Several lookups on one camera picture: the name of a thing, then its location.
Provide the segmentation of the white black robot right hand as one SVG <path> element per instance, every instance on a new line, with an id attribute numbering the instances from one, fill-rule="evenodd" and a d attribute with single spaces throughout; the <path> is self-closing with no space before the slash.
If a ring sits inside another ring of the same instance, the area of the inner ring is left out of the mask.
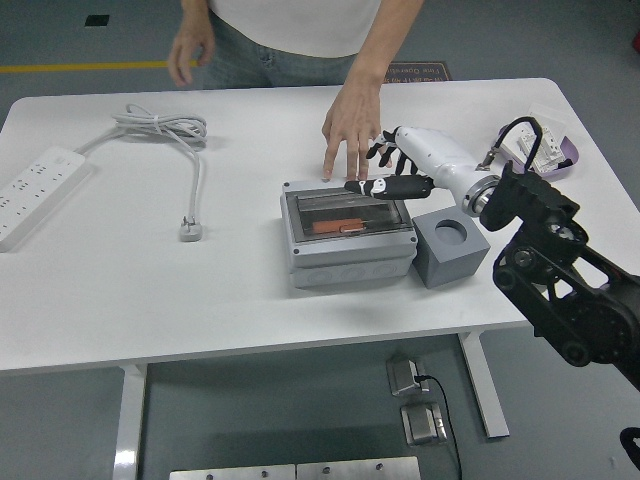
<path id="1" fill-rule="evenodd" d="M 382 132 L 369 149 L 373 158 L 381 147 L 379 164 L 386 165 L 391 154 L 399 153 L 393 176 L 374 180 L 348 181 L 350 192 L 379 200 L 421 199 L 435 188 L 451 192 L 456 205 L 477 217 L 488 203 L 499 177 L 478 170 L 471 155 L 450 135 L 433 129 L 398 127 Z"/>

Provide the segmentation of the person's right hand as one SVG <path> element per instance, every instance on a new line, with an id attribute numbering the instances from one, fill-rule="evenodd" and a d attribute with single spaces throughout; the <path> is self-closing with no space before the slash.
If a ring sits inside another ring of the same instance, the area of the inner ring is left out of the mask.
<path id="1" fill-rule="evenodd" d="M 209 23 L 184 20 L 167 58 L 168 72 L 174 84 L 178 87 L 191 85 L 192 62 L 197 66 L 207 65 L 213 58 L 214 48 L 214 32 Z"/>

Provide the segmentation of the person's left hand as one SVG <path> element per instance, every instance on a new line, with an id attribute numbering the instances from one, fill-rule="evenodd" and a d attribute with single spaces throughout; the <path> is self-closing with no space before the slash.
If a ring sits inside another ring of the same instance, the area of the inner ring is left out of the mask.
<path id="1" fill-rule="evenodd" d="M 369 141 L 381 132 L 378 81 L 348 79 L 327 112 L 322 134 L 326 140 L 323 178 L 333 176 L 339 146 L 346 143 L 346 177 L 366 180 L 369 171 Z"/>

